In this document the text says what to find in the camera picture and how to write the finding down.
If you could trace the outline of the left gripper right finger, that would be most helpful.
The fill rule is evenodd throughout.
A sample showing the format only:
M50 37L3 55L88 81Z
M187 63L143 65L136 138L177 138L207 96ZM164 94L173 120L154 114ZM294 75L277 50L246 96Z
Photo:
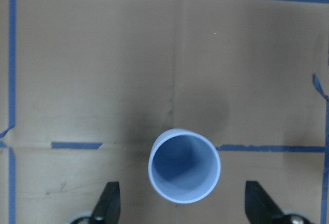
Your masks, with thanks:
M245 214L249 223L275 223L283 211L257 181L245 183Z

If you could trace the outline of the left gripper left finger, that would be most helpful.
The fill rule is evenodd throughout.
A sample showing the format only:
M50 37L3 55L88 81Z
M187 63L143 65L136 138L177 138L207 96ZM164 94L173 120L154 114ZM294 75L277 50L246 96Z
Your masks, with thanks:
M120 218L119 182L108 182L94 208L89 223L117 224Z

